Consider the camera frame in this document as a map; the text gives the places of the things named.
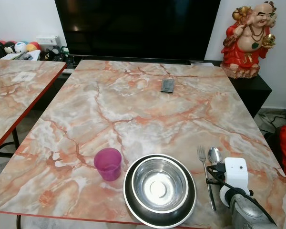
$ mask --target white wall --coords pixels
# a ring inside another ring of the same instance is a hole
[[[38,35],[67,44],[54,0],[0,0],[0,40],[32,42]]]
[[[206,60],[222,60],[223,41],[226,29],[235,23],[232,12],[244,5],[254,8],[264,0],[221,0],[212,36],[205,55]],[[286,0],[274,0],[277,20],[270,32],[276,37],[276,45],[269,50],[265,59],[260,59],[259,71],[263,80],[271,87],[272,93],[263,107],[286,109]]]
[[[234,23],[235,8],[254,7],[262,2],[264,0],[221,0],[206,60],[222,60],[220,51],[225,31]],[[260,75],[273,90],[264,107],[286,109],[286,0],[274,2],[278,18],[271,33],[276,36],[276,46],[260,61]],[[0,0],[0,40],[30,42],[36,40],[37,35],[58,35],[61,44],[66,45],[54,0]]]

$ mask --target television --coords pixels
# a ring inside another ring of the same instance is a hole
[[[220,0],[55,0],[71,55],[203,60]]]

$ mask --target floor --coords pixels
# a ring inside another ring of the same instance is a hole
[[[31,128],[34,126],[38,118],[41,116],[40,111],[30,111],[28,115],[18,124],[17,132],[19,142],[21,143]],[[263,134],[273,133],[276,127],[286,125],[285,119],[286,111],[283,110],[268,110],[261,109],[255,116],[254,121],[258,125]],[[12,141],[10,135],[5,142]],[[14,153],[15,147],[13,145],[4,147],[1,152]],[[9,158],[0,157],[0,173],[8,163]],[[0,213],[0,229],[16,228],[16,216]],[[148,229],[147,226],[101,223],[101,222],[87,222],[66,219],[49,219],[39,217],[22,217],[22,229]]]

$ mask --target bowl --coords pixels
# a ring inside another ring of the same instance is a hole
[[[172,160],[160,156],[142,161],[134,170],[132,189],[136,200],[155,213],[169,213],[182,206],[188,194],[184,171]]]
[[[188,181],[188,195],[184,204],[174,211],[168,213],[156,213],[150,211],[142,206],[134,195],[132,189],[132,177],[134,171],[141,162],[152,157],[161,157],[173,161],[181,168],[186,176],[186,180]],[[173,228],[186,221],[191,216],[197,200],[197,188],[190,172],[184,167],[184,165],[173,157],[162,154],[150,154],[143,156],[129,166],[124,178],[123,194],[128,209],[139,221],[147,226],[159,229]]]

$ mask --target white device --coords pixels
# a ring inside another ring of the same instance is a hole
[[[233,187],[241,188],[246,194],[250,195],[248,189],[248,171],[245,159],[238,157],[226,157],[225,164],[225,182]],[[227,207],[229,204],[225,200],[225,194],[229,190],[223,186],[219,191],[219,197]]]

